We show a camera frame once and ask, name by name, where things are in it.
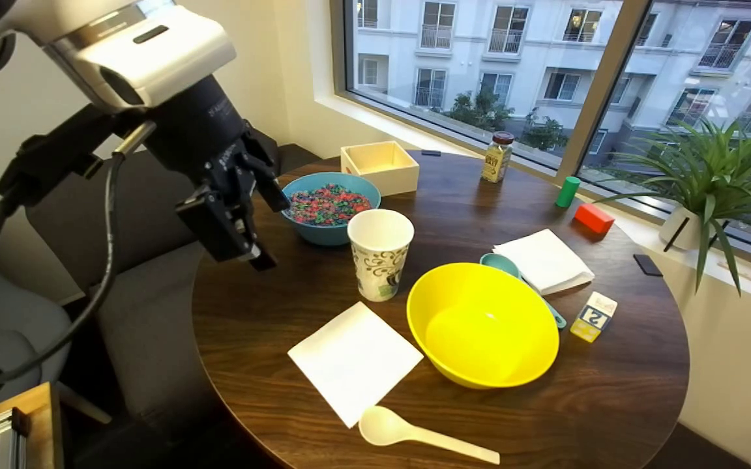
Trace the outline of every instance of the small jar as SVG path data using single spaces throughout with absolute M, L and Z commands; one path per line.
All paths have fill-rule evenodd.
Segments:
M 491 139 L 491 147 L 486 149 L 486 161 L 484 161 L 484 179 L 489 182 L 502 182 L 508 166 L 508 144 L 515 136 L 508 134 L 495 134 Z

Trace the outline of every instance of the white box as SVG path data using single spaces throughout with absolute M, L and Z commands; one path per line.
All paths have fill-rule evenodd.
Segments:
M 414 192 L 420 165 L 398 144 L 343 147 L 343 171 L 371 179 L 382 196 Z

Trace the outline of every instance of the yellow bowl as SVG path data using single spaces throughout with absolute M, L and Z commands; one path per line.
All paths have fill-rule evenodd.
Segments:
M 558 355 L 558 325 L 542 298 L 480 263 L 422 273 L 408 298 L 408 324 L 427 360 L 468 389 L 533 382 Z

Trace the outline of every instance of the bowl of snacks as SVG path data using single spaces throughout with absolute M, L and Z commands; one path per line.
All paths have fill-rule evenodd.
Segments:
M 314 171 L 281 188 L 291 208 L 281 216 L 296 226 L 298 237 L 321 244 L 351 244 L 348 222 L 365 208 L 382 207 L 379 188 L 358 174 Z

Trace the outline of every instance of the white paper cup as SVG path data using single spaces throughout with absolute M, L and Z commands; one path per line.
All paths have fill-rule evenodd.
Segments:
M 391 208 L 360 212 L 348 224 L 358 293 L 386 302 L 400 293 L 400 278 L 412 242 L 412 222 Z

